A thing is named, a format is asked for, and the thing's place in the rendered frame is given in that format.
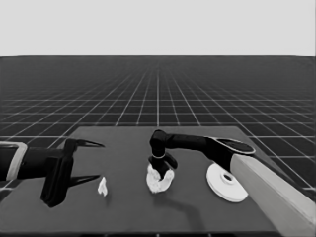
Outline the large thick white disc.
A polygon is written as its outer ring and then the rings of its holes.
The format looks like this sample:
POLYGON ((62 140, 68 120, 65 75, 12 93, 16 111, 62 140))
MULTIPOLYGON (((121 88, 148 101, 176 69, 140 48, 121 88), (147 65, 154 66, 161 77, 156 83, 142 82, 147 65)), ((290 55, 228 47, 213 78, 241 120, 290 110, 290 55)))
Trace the large thick white disc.
POLYGON ((248 193, 238 180, 216 163, 207 168, 206 180, 210 188, 227 201, 238 203, 248 197, 248 193))

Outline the round white carrier with pins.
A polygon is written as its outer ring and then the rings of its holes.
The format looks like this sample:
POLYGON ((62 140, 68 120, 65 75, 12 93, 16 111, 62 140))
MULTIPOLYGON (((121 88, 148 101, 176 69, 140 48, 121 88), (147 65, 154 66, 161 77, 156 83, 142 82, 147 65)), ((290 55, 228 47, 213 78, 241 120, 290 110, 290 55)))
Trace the round white carrier with pins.
POLYGON ((153 175, 146 174, 146 184, 158 183, 160 185, 160 192, 159 193, 166 192, 170 188, 174 179, 172 180, 171 183, 166 184, 163 182, 163 180, 160 179, 160 175, 158 174, 158 172, 156 170, 154 170, 153 173, 154 173, 153 175))

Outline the small white T-shaped piece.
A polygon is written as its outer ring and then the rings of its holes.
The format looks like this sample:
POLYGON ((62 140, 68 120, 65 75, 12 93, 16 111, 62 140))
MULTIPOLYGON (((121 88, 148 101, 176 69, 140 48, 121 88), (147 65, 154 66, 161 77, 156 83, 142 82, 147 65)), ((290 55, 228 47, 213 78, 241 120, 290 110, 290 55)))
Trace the small white T-shaped piece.
POLYGON ((108 194, 107 180, 103 177, 98 185, 98 193, 105 197, 108 194))

